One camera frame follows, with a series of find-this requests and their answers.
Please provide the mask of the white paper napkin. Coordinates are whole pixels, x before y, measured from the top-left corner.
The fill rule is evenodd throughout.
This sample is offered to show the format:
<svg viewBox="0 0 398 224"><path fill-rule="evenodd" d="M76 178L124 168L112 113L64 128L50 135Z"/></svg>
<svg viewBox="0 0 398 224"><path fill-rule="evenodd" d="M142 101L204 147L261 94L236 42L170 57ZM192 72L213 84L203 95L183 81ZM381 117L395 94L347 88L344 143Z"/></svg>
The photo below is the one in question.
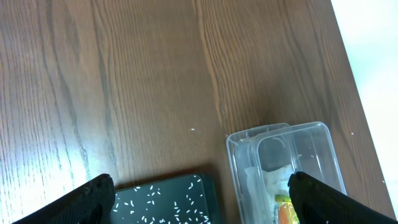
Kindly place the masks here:
<svg viewBox="0 0 398 224"><path fill-rule="evenodd" d="M245 169L247 188L249 191L253 223L276 223L279 202L276 195L289 195L287 183L294 173L292 165L285 165L270 172L262 171L263 182L258 178L255 167Z"/></svg>

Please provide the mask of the yellow green snack wrapper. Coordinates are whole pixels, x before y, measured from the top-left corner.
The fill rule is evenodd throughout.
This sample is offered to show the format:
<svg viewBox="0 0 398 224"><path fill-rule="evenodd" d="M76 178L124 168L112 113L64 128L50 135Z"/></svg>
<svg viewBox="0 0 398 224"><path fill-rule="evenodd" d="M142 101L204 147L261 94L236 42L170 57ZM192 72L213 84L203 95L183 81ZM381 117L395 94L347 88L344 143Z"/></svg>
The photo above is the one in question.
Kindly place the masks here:
<svg viewBox="0 0 398 224"><path fill-rule="evenodd" d="M299 218L294 210L291 198L287 195L275 195L278 224L299 224Z"/></svg>

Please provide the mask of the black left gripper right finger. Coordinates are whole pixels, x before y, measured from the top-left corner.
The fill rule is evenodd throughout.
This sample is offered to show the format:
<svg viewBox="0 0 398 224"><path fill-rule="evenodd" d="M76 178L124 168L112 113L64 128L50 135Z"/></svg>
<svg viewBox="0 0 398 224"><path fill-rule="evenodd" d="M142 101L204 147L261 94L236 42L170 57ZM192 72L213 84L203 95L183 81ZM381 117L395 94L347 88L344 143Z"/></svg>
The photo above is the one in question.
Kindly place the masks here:
<svg viewBox="0 0 398 224"><path fill-rule="evenodd" d="M288 186L300 223L397 224L304 172L292 174Z"/></svg>

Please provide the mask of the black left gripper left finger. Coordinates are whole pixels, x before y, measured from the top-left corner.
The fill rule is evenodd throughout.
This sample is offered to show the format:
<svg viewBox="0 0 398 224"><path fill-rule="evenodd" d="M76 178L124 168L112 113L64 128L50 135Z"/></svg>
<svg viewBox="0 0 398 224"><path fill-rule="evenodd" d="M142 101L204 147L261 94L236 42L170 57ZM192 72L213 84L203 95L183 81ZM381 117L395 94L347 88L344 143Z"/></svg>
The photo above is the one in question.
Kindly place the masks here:
<svg viewBox="0 0 398 224"><path fill-rule="evenodd" d="M110 175L101 174L15 224L109 224L116 190Z"/></svg>

